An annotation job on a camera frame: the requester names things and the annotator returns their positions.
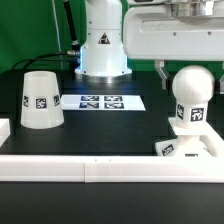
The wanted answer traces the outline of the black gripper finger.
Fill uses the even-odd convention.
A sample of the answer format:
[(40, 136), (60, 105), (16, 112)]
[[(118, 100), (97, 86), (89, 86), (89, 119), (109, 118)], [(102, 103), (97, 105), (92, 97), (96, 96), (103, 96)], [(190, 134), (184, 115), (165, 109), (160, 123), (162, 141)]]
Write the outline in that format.
[(224, 74), (219, 80), (219, 93), (224, 94)]

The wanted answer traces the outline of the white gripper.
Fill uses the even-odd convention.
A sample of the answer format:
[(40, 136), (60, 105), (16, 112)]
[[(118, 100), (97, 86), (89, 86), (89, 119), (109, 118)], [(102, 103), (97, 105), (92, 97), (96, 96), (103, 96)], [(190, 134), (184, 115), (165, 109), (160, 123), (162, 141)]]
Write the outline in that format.
[(164, 60), (224, 61), (224, 2), (131, 2), (123, 43), (129, 58), (156, 60), (167, 90)]

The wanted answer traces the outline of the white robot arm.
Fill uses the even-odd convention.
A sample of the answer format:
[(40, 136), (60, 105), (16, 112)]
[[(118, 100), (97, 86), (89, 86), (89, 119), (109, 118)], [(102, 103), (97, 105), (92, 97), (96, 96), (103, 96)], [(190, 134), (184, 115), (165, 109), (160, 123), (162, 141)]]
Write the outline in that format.
[(111, 82), (127, 61), (151, 60), (167, 87), (167, 61), (224, 62), (224, 0), (84, 0), (87, 34), (80, 77)]

